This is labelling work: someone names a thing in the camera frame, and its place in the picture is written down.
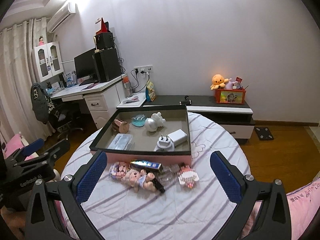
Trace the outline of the pink white brick figure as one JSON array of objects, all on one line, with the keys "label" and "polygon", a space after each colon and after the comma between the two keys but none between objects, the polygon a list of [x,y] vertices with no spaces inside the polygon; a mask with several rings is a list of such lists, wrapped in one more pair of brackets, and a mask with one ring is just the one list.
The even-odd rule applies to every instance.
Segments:
[{"label": "pink white brick figure", "polygon": [[192,169],[189,165],[181,166],[177,174],[179,184],[189,189],[192,189],[195,183],[199,181],[199,176],[197,172],[194,169]]}]

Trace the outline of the clear plastic card box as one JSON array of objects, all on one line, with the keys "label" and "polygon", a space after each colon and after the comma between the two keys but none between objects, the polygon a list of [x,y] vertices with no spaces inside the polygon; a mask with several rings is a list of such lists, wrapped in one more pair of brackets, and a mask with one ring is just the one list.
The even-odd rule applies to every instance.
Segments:
[{"label": "clear plastic card box", "polygon": [[130,151],[134,144],[133,135],[119,133],[107,148],[111,150]]}]

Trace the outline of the rose gold cylinder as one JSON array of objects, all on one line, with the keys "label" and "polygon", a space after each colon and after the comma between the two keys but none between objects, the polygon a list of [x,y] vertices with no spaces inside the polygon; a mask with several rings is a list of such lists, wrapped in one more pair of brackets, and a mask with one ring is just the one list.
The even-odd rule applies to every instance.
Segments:
[{"label": "rose gold cylinder", "polygon": [[130,129],[130,124],[121,119],[114,119],[112,122],[112,129],[117,133],[126,134]]}]

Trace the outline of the white power adapter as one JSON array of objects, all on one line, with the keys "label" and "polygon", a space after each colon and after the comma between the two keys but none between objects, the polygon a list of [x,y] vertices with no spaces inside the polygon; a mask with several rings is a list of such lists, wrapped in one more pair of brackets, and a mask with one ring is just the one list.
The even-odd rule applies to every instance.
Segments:
[{"label": "white power adapter", "polygon": [[178,129],[170,134],[168,134],[168,137],[173,142],[174,146],[178,146],[188,139],[187,133],[182,131],[181,129]]}]

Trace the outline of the baby doll figure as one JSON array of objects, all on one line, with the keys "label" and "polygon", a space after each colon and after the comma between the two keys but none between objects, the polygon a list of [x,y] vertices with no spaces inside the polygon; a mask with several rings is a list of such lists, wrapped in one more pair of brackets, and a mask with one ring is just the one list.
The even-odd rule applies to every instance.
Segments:
[{"label": "baby doll figure", "polygon": [[137,193],[140,188],[156,192],[157,189],[153,183],[154,179],[155,175],[153,173],[147,173],[146,170],[139,171],[132,168],[121,179],[121,182],[132,187],[135,193]]}]

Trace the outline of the blue gold small box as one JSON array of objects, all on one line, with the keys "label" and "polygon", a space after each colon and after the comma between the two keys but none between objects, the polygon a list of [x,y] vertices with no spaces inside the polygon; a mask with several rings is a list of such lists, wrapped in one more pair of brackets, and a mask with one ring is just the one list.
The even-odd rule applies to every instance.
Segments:
[{"label": "blue gold small box", "polygon": [[162,173],[163,165],[161,163],[146,161],[146,160],[133,160],[130,165],[140,170],[146,170],[146,172]]}]

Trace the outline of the white plug adapter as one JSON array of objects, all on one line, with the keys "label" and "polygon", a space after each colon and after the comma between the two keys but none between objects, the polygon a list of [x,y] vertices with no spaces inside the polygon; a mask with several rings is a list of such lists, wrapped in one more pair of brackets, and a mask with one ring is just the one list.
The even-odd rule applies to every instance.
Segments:
[{"label": "white plug adapter", "polygon": [[161,134],[159,137],[154,151],[156,152],[173,152],[175,150],[174,142],[169,138],[168,135],[164,136]]}]

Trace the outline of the teal tape roll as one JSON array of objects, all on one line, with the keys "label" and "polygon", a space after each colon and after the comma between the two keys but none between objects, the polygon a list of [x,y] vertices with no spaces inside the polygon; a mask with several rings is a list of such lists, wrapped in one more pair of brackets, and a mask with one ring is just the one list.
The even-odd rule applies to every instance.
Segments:
[{"label": "teal tape roll", "polygon": [[131,124],[136,127],[143,127],[146,121],[146,116],[144,114],[138,114],[131,118]]}]

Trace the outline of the white silver astronaut figure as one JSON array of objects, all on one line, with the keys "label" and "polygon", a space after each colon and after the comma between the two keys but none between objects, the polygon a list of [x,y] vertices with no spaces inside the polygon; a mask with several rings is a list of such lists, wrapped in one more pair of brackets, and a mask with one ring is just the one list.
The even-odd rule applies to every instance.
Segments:
[{"label": "white silver astronaut figure", "polygon": [[165,122],[166,120],[162,117],[161,112],[157,112],[145,120],[144,127],[148,132],[155,132],[159,127],[163,127]]}]

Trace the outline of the pink bed blanket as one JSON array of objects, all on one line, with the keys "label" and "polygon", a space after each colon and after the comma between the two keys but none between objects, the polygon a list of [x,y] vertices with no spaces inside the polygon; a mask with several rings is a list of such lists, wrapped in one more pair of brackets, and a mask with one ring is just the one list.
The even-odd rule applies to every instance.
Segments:
[{"label": "pink bed blanket", "polygon": [[6,143],[4,148],[4,158],[7,159],[11,154],[13,154],[17,149],[24,148],[28,146],[29,143],[21,133],[14,135],[8,143]]}]

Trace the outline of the black office chair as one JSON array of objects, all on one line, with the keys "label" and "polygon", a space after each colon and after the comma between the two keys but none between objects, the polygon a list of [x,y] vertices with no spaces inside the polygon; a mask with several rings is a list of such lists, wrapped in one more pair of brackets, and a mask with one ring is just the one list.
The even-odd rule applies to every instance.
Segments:
[{"label": "black office chair", "polygon": [[63,102],[54,105],[54,108],[49,113],[48,121],[52,128],[58,132],[58,140],[68,140],[72,132],[84,131],[81,124],[78,124],[80,117],[81,112],[77,103]]}]

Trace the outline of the orange picture toy box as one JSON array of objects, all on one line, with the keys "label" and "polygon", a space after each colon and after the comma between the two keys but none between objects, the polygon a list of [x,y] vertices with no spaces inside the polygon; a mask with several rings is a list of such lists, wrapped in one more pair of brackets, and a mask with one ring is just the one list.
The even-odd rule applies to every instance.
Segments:
[{"label": "orange picture toy box", "polygon": [[216,103],[225,103],[233,105],[243,105],[245,103],[245,89],[216,89]]}]

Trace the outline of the black computer monitor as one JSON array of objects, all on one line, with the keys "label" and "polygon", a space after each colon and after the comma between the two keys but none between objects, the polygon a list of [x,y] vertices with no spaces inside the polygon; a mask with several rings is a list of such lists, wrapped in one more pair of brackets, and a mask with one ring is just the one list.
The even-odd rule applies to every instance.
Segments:
[{"label": "black computer monitor", "polygon": [[95,49],[90,49],[74,58],[76,77],[78,79],[88,76],[91,80],[97,79],[94,63]]}]

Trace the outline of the black speaker box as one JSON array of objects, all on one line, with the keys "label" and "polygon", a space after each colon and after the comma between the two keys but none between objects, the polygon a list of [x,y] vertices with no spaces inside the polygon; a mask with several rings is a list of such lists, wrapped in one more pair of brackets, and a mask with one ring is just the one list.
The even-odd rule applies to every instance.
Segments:
[{"label": "black speaker box", "polygon": [[99,33],[95,35],[96,48],[102,49],[112,49],[114,48],[114,37],[111,32]]}]

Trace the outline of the red paper bag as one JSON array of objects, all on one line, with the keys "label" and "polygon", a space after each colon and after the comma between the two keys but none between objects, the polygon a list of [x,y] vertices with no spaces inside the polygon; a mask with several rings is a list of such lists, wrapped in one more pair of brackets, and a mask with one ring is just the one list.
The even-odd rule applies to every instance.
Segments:
[{"label": "red paper bag", "polygon": [[100,23],[101,23],[100,29],[95,33],[96,35],[99,35],[99,34],[101,34],[101,33],[108,33],[108,32],[110,32],[110,30],[109,30],[109,22],[108,22],[108,21],[105,22],[105,21],[103,20],[103,18],[101,18],[101,19],[100,19]]}]

